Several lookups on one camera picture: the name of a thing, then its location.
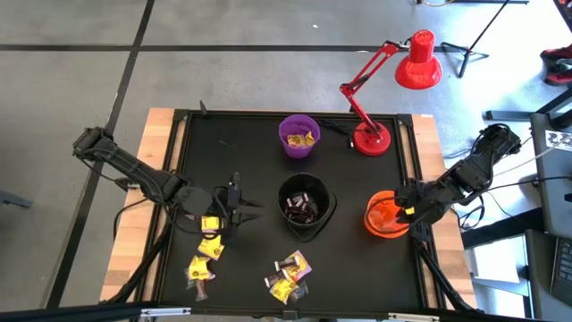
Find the lamp shade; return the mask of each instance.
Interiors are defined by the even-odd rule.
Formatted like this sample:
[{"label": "lamp shade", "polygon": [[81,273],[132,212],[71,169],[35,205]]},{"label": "lamp shade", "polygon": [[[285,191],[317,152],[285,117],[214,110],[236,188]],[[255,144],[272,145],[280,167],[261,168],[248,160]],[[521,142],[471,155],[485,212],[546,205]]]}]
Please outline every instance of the lamp shade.
[{"label": "lamp shade", "polygon": [[443,71],[433,55],[435,35],[429,30],[420,30],[411,38],[409,55],[395,71],[395,80],[407,89],[428,89],[437,85]]}]

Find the wooden table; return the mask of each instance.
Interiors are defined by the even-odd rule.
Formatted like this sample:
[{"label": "wooden table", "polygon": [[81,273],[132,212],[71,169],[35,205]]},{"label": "wooden table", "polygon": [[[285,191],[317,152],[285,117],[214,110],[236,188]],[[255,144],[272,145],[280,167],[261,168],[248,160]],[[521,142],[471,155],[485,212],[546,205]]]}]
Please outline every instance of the wooden table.
[{"label": "wooden table", "polygon": [[[163,166],[174,111],[172,108],[151,108],[149,110],[137,157],[156,169],[161,169]],[[414,114],[413,124],[423,179],[434,180],[445,171],[435,120],[432,115]],[[177,129],[172,153],[172,169],[176,166],[179,159],[184,126],[184,122],[181,122]],[[401,125],[400,130],[403,138],[408,176],[413,177],[413,163],[411,161],[406,126]],[[141,199],[143,199],[143,196],[140,191],[129,191],[125,205]],[[139,265],[143,257],[152,212],[153,204],[150,201],[146,201],[126,210],[122,214],[100,296],[101,300],[107,300],[114,296]],[[443,273],[449,278],[450,283],[461,294],[463,299],[476,308],[475,294],[465,261],[463,242],[457,218],[452,211],[449,211],[439,222],[433,225],[433,237],[439,265]],[[437,301],[433,279],[425,264],[424,269],[427,299],[429,305],[432,308],[436,308]],[[151,298],[155,273],[156,262],[147,274],[144,300]]]}]

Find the concrete floor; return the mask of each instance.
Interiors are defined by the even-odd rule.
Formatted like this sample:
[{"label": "concrete floor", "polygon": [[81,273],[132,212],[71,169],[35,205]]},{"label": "concrete floor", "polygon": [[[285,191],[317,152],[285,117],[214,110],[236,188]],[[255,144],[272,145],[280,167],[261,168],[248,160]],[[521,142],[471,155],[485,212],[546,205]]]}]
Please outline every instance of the concrete floor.
[{"label": "concrete floor", "polygon": [[[145,0],[2,0],[0,44],[130,45]],[[419,29],[437,41],[470,45],[496,4],[441,8],[413,0],[156,0],[146,45],[379,45]],[[476,50],[491,57],[455,76],[460,55],[438,54],[442,82],[411,91],[393,80],[398,54],[360,91],[373,113],[434,114],[444,154],[468,147],[485,126],[488,109],[532,111],[563,89],[542,82],[538,57],[572,42],[552,1],[510,4]],[[347,111],[337,90],[363,66],[368,53],[140,53],[115,131],[135,152],[150,107]],[[0,207],[0,310],[41,305],[88,169],[71,156],[87,126],[103,125],[128,53],[0,51],[0,189],[33,199],[30,210]],[[527,138],[527,124],[514,124]],[[534,167],[503,176],[514,182]],[[534,207],[533,191],[503,200],[511,213]],[[112,248],[113,215],[124,193],[100,182],[63,305],[96,303]],[[495,206],[487,220],[502,218]]]}]

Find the desk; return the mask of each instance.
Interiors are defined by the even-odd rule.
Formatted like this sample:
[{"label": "desk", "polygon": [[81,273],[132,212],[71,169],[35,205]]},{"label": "desk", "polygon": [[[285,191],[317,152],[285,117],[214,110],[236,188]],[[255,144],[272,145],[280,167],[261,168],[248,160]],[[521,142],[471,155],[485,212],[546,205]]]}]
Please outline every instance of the desk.
[{"label": "desk", "polygon": [[[152,108],[149,111],[137,157],[154,168],[163,167],[174,115],[175,110],[171,108]],[[434,180],[445,171],[435,120],[430,115],[413,115],[412,119],[421,171],[425,180]],[[176,166],[179,159],[184,126],[184,123],[179,123],[178,128],[173,129],[177,132],[177,136],[172,149],[171,168]],[[402,125],[400,130],[405,133],[407,129]],[[412,175],[413,163],[407,135],[404,134],[403,139],[407,171],[408,174]],[[140,199],[143,199],[140,191],[130,191],[127,194],[125,204],[128,205]],[[143,257],[152,212],[153,204],[144,202],[123,213],[107,268],[100,296],[101,300],[109,299],[115,295],[137,268]],[[452,212],[447,213],[441,221],[433,225],[433,237],[443,273],[449,278],[463,299],[471,306],[476,307],[457,218]],[[149,269],[147,274],[146,287],[143,291],[143,299],[145,300],[151,298],[155,274],[156,264]],[[437,304],[433,279],[426,267],[425,284],[429,305],[435,308]]]}]

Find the lamp base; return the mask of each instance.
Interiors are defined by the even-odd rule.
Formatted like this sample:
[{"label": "lamp base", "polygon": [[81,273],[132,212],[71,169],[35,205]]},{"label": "lamp base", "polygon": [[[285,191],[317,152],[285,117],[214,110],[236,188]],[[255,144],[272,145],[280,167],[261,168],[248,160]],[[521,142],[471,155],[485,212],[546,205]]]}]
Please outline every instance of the lamp base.
[{"label": "lamp base", "polygon": [[365,123],[360,123],[354,131],[356,149],[370,157],[382,155],[391,144],[391,135],[387,128],[379,123],[375,123],[375,125],[379,129],[379,136],[377,133],[371,132]]}]

